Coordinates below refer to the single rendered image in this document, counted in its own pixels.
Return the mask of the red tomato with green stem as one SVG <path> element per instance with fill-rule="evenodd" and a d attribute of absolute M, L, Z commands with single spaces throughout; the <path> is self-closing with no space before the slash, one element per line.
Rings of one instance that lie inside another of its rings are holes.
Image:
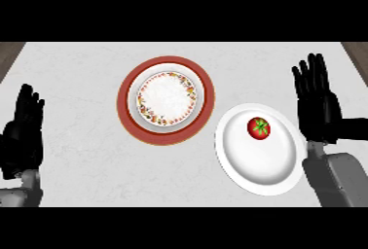
<path fill-rule="evenodd" d="M 256 140 L 264 140 L 271 135 L 271 125 L 268 121 L 256 117 L 247 123 L 247 132 Z"/>

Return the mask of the white plate with floral rim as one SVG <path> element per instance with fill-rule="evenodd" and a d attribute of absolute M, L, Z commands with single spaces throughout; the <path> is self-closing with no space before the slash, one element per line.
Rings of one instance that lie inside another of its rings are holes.
<path fill-rule="evenodd" d="M 194 70 L 169 62 L 150 66 L 132 81 L 128 103 L 139 127 L 159 133 L 184 129 L 204 105 L 204 86 Z"/>

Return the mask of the round red placemat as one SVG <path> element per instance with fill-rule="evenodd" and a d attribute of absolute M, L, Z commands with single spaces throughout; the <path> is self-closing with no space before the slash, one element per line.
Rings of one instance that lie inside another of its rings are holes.
<path fill-rule="evenodd" d="M 215 109 L 215 86 L 201 66 L 181 56 L 159 56 L 129 73 L 117 112 L 130 135 L 164 146 L 187 141 L 204 128 Z"/>

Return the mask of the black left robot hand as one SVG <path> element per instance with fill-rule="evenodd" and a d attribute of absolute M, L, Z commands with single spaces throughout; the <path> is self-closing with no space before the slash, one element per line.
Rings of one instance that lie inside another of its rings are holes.
<path fill-rule="evenodd" d="M 37 169 L 43 162 L 43 107 L 45 100 L 33 86 L 23 84 L 15 118 L 6 123 L 0 134 L 0 170 L 3 179 L 12 180 L 29 169 Z"/>

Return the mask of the plain white oval plate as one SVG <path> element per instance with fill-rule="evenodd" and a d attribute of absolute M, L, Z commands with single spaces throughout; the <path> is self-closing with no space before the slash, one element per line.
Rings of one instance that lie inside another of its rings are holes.
<path fill-rule="evenodd" d="M 271 135 L 256 140 L 247 132 L 249 121 L 261 117 Z M 228 176 L 261 196 L 284 194 L 302 177 L 306 145 L 289 118 L 269 106 L 244 103 L 224 115 L 215 133 L 216 155 Z"/>

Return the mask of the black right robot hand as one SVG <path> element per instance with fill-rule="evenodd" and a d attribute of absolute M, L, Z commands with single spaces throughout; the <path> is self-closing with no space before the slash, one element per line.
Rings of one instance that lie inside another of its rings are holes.
<path fill-rule="evenodd" d="M 368 141 L 368 119 L 342 117 L 339 97 L 330 88 L 324 56 L 317 53 L 292 68 L 297 95 L 299 130 L 308 141 L 336 144 L 340 139 Z"/>

